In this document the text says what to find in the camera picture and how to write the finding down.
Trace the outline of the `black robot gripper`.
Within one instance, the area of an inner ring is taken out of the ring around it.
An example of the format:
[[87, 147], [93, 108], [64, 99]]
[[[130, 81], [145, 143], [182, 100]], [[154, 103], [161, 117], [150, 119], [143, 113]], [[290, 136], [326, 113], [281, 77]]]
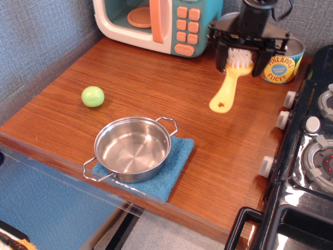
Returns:
[[211, 21], [208, 42], [216, 46], [216, 69], [222, 72], [230, 47], [253, 51], [252, 76], [259, 76], [275, 52], [285, 52], [291, 33], [271, 23], [280, 21], [291, 13], [289, 9], [280, 17], [275, 16], [277, 1], [243, 1], [236, 23], [229, 30], [222, 30], [218, 21]]

